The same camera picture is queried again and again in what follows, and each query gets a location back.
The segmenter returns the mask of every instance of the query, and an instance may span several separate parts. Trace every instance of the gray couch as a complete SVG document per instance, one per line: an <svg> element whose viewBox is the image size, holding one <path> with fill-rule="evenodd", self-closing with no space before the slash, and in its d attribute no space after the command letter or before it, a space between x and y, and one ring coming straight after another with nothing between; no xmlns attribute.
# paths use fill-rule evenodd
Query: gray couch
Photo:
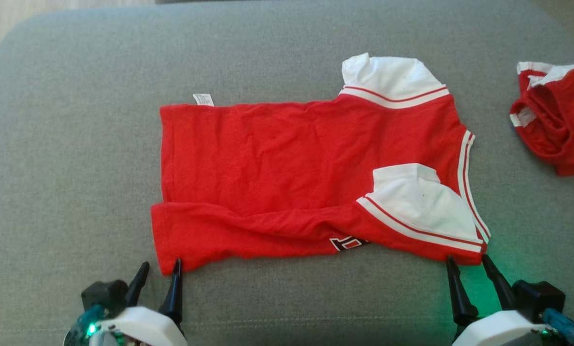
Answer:
<svg viewBox="0 0 574 346"><path fill-rule="evenodd" d="M563 13L555 18L573 22ZM508 280L548 280L574 318L574 177L518 139L518 61L574 63L574 35L528 0L185 3L63 12L0 47L0 345L56 345L97 280L151 274L161 201L158 108L332 99L362 52L418 57L477 135L470 181ZM500 309L482 267L462 278L482 315ZM376 245L335 256L230 259L185 278L194 346L447 345L443 263Z"/></svg>

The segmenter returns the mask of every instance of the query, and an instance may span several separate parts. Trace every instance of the red stripe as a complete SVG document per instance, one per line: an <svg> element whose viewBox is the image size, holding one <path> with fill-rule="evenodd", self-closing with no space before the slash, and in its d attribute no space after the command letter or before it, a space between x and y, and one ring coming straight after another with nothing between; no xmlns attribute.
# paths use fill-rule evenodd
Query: red stripe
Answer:
<svg viewBox="0 0 574 346"><path fill-rule="evenodd" d="M523 70L519 74L522 74L524 72L529 72L529 73L526 73L527 76L545 77L548 75L547 72L543 72L543 71L539 71L539 70L532 70L531 68L529 68L528 70Z"/></svg>
<svg viewBox="0 0 574 346"><path fill-rule="evenodd" d="M344 89L346 89L346 88L354 88L355 90L365 91L365 92L367 92L367 93L370 93L370 94L372 94L372 95L374 95L374 96L380 97L381 99L387 100L387 101L390 101L390 102L404 102L404 101L415 100L415 99L418 99L419 97L426 96L426 95L429 95L429 94L433 94L434 92L437 92L437 91L445 90L447 87L440 87L440 88L437 88L436 90L428 91L428 92L425 92L425 93L423 93L423 94L421 94L421 95L409 97L409 98L403 99L403 100L392 100L392 99L388 99L387 97L382 96L381 94L377 94L376 92L373 92L372 90L368 90L368 89L362 88L362 87L344 86L344 87L342 88L342 90L344 90Z"/></svg>
<svg viewBox="0 0 574 346"><path fill-rule="evenodd" d="M469 153L471 151L471 140L473 139L473 134L470 134L470 136L468 136L468 140L466 141L466 150L464 151L464 168L462 170L462 181L464 182L464 193L466 194L466 201L468 201L468 206L471 208L471 212L473 213L473 216L475 217L475 219L478 222L477 225L477 232L479 228L482 228L485 232L485 234L487 235L487 238L491 238L489 236L489 231L483 226L483 222L481 222L481 220L477 217L477 213L475 212L475 208L473 206L473 200L471 199L470 195L468 194L468 185L467 185L467 181L466 181L466 167L467 167L467 162L468 162L468 156Z"/></svg>
<svg viewBox="0 0 574 346"><path fill-rule="evenodd" d="M425 231L421 231L421 230L417 230L409 225L406 225L405 223L401 222L400 220L396 219L395 217L391 216L390 213L386 212L383 208L381 208L381 206L379 206L376 202L374 202L372 199L370 199L370 197L366 196L365 199L368 199L368 201L370 201L370 203L372 203L375 207L377 207L381 212L383 212L383 214L387 215L390 219L392 219L393 221L399 223L400 225L408 228L409 230L412 230L413 232L417 232L418 234L425 234L425 235L429 235L429 236L435 236L438 238L443 238L443 239L447 239L447 240L452 240L452 241L459 241L460 243L466 243L466 244L470 244L470 245L476 245L476 246L481 246L481 244L479 243L474 243L472 241L467 241L464 239L456 239L456 238L451 238L450 236L445 236L445 235L439 235L439 234L433 234L430 232L425 232Z"/></svg>

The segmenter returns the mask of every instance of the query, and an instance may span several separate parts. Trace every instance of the wooden floor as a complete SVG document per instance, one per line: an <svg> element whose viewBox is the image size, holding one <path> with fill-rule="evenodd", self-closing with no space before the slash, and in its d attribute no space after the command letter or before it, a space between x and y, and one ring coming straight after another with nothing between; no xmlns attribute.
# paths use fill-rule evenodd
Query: wooden floor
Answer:
<svg viewBox="0 0 574 346"><path fill-rule="evenodd" d="M0 0L0 42L16 24L39 13L148 5L155 5L155 0Z"/></svg>

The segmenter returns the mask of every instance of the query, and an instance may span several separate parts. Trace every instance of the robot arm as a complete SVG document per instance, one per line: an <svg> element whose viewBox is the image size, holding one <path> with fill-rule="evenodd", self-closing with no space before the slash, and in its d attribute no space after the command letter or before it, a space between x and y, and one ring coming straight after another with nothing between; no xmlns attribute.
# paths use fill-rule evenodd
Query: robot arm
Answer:
<svg viewBox="0 0 574 346"><path fill-rule="evenodd" d="M574 346L574 322L562 315L565 294L547 281L516 281L511 287L489 256L483 265L493 282L502 311L479 318L460 281L460 269L447 259L453 321L458 325L453 346L498 346L528 333L550 346Z"/></svg>
<svg viewBox="0 0 574 346"><path fill-rule="evenodd" d="M63 342L63 346L136 345L186 346L182 322L182 263L173 266L172 282L158 311L138 307L137 300L146 284L150 265L144 262L128 285L116 280L96 282L85 289L85 312Z"/></svg>

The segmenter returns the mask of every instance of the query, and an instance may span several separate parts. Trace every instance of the folded red shirt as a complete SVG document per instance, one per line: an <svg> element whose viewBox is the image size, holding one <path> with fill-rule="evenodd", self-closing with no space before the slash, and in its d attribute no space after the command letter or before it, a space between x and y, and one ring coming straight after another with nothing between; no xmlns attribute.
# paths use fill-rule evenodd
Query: folded red shirt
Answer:
<svg viewBox="0 0 574 346"><path fill-rule="evenodd" d="M478 264L474 135L417 59L342 63L329 101L161 108L164 202L151 210L162 273L241 258L335 254L368 242Z"/></svg>
<svg viewBox="0 0 574 346"><path fill-rule="evenodd" d="M557 175L574 175L574 65L517 65L521 96L511 121L529 149Z"/></svg>

